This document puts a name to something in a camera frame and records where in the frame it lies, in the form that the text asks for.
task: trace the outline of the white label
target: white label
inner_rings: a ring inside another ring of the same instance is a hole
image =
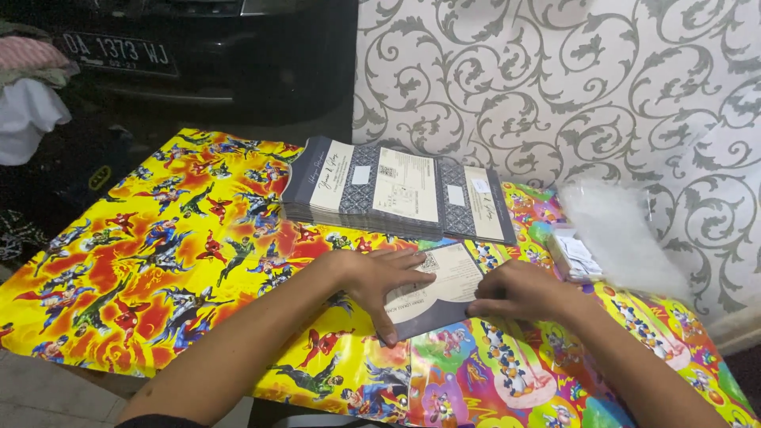
[[[373,209],[438,222],[434,160],[380,149]]]
[[[325,158],[316,160],[316,163],[321,162],[323,167],[314,183],[310,205],[338,210],[353,154],[353,145],[337,141],[330,143],[330,149],[325,154]]]
[[[428,285],[412,284],[400,287],[386,296],[386,313],[394,324],[408,321],[429,309],[436,300],[471,302],[476,299],[481,270],[462,244],[426,251],[427,258],[416,269],[435,273],[436,280]]]
[[[489,188],[489,182],[487,180],[481,180],[479,178],[473,178],[470,180],[471,183],[473,183],[473,188],[476,189],[476,192],[478,193],[491,193],[492,189]]]
[[[369,180],[370,180],[369,166],[354,167],[354,175],[352,176],[352,184],[361,186],[363,184],[367,184]]]
[[[497,208],[494,197],[489,188],[489,178],[486,169],[465,167],[468,197],[470,198],[470,211],[473,214],[473,224],[476,226],[476,236],[486,239],[501,241],[505,239],[502,234],[502,226],[497,216]],[[486,186],[488,192],[482,192],[479,187]]]
[[[463,195],[462,187],[447,184],[447,195],[449,196],[449,203],[452,205],[465,206],[465,196]]]

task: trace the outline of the black car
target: black car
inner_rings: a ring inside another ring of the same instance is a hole
[[[350,0],[18,0],[110,92],[289,112],[351,94],[358,3]]]

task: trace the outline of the gray floral pattern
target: gray floral pattern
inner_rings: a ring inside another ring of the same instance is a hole
[[[710,329],[761,294],[760,23],[759,0],[360,0],[353,142],[647,187]]]

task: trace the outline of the table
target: table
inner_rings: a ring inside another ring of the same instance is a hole
[[[299,152],[183,129],[0,286],[0,345],[56,363],[153,376],[324,251],[435,245],[280,219],[286,164]],[[503,190],[518,245],[466,246],[485,272],[512,257],[554,269],[541,242],[549,224],[565,221],[555,194],[507,183]],[[757,423],[684,305],[604,283],[583,290],[727,421]],[[474,318],[381,348],[367,314],[335,295],[290,338],[252,394],[412,425],[633,425],[568,331],[549,322],[491,322]],[[495,358],[508,352],[519,365],[505,370],[510,378]],[[314,377],[319,391],[297,386],[299,372]]]

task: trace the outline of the clothing pile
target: clothing pile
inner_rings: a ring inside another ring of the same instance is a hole
[[[79,73],[47,33],[0,20],[0,164],[25,164],[45,133],[72,116],[53,89]]]

